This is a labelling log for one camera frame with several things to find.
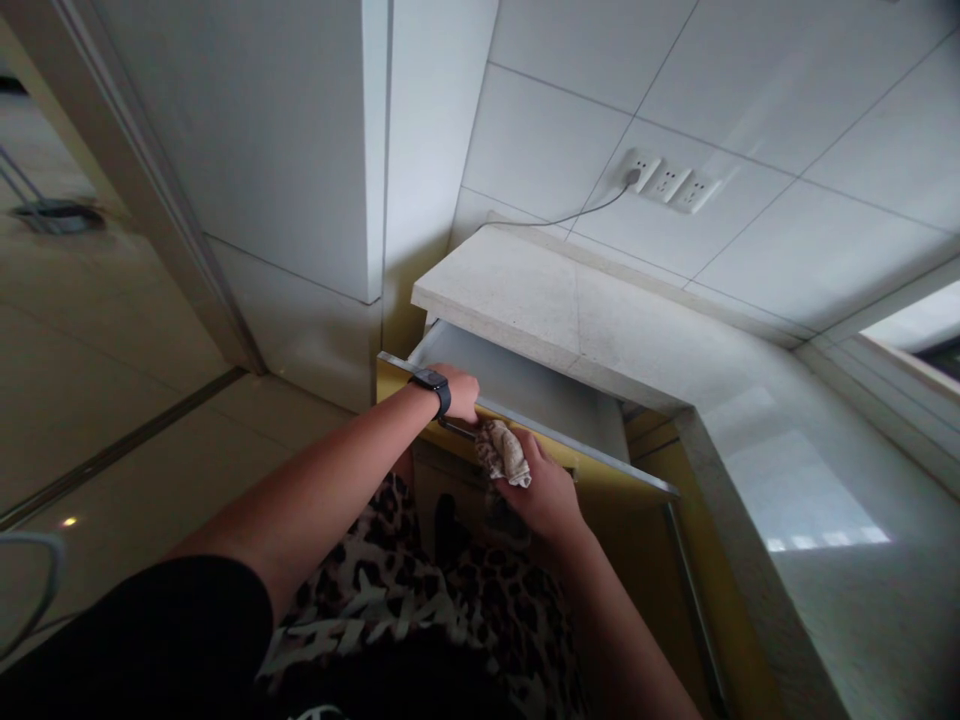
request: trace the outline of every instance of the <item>black shirt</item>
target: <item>black shirt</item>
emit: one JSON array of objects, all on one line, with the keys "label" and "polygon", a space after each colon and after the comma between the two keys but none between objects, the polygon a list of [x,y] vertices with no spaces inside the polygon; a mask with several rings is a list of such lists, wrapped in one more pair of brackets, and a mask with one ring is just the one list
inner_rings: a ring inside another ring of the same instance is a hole
[{"label": "black shirt", "polygon": [[254,687],[273,615],[252,570],[189,557],[126,580],[0,675],[7,717],[517,717],[482,655],[442,632]]}]

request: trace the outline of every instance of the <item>smartwatch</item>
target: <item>smartwatch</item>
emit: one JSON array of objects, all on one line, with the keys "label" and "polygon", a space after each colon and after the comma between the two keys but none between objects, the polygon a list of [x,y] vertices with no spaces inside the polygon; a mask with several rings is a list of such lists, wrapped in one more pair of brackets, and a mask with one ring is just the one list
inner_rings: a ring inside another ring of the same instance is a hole
[{"label": "smartwatch", "polygon": [[443,375],[430,369],[417,370],[407,382],[415,383],[427,390],[433,390],[440,398],[440,409],[433,416],[434,420],[447,414],[447,410],[450,409],[450,388]]}]

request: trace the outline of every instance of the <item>open drawer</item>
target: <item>open drawer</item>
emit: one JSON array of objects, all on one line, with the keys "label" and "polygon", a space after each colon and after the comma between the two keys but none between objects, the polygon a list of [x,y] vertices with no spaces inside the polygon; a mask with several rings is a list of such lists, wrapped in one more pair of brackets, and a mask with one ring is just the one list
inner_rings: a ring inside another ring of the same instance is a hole
[{"label": "open drawer", "polygon": [[[620,404],[612,397],[439,320],[410,355],[377,356],[377,401],[402,388],[410,375],[432,363],[456,365],[480,380],[477,412],[508,426],[525,427],[574,479],[612,501],[629,496],[640,507],[660,505],[677,489],[632,467]],[[426,440],[476,463],[473,442],[433,422]]]}]

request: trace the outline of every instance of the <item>wall socket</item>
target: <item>wall socket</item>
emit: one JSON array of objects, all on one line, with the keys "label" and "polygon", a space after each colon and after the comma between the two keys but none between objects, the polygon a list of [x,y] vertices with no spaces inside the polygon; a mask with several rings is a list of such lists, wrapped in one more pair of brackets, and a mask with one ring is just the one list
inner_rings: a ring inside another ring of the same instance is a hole
[{"label": "wall socket", "polygon": [[720,181],[693,170],[676,194],[670,199],[670,207],[687,215],[693,215],[710,199]]},{"label": "wall socket", "polygon": [[657,168],[660,167],[662,162],[662,158],[658,158],[649,150],[635,148],[630,151],[630,154],[627,157],[626,172],[630,172],[631,170],[640,171],[640,179],[637,180],[636,184],[633,186],[633,191],[635,193],[640,194],[640,191],[646,187],[648,182],[650,182],[650,178],[653,177],[653,174],[657,171]]},{"label": "wall socket", "polygon": [[662,162],[643,189],[643,195],[657,202],[668,203],[691,172],[689,168],[681,169]]},{"label": "wall socket", "polygon": [[624,162],[624,172],[640,171],[633,191],[672,210],[692,215],[706,204],[721,181],[691,168],[683,168],[647,148],[634,148]]}]

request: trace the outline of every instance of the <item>hand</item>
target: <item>hand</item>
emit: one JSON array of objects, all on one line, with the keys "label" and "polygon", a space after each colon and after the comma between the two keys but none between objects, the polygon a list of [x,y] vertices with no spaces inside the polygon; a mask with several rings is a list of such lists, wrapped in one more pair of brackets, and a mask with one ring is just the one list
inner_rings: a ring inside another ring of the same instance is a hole
[{"label": "hand", "polygon": [[552,549],[559,549],[567,541],[577,542],[589,528],[580,514],[573,478],[544,452],[532,432],[516,428],[513,434],[520,441],[530,466],[530,487],[514,487],[500,478],[497,489],[527,526]]},{"label": "hand", "polygon": [[446,416],[466,420],[471,425],[480,422],[474,408],[480,396],[480,382],[473,375],[453,365],[437,363],[428,367],[447,379],[447,387],[450,388],[450,408]]}]

